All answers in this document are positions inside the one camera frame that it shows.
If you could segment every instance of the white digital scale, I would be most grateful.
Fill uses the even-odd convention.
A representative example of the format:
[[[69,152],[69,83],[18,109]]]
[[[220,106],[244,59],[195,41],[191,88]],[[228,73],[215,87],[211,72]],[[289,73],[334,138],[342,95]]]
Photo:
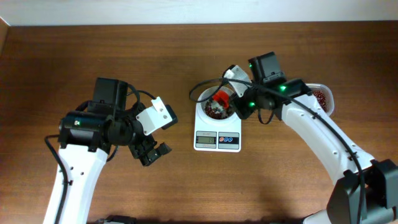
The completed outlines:
[[[199,100],[210,96],[218,86],[205,90]],[[233,91],[226,87],[221,90],[229,96]],[[241,150],[242,122],[236,113],[225,119],[213,119],[205,113],[206,102],[197,103],[195,112],[195,134],[193,148],[197,151],[239,152]]]

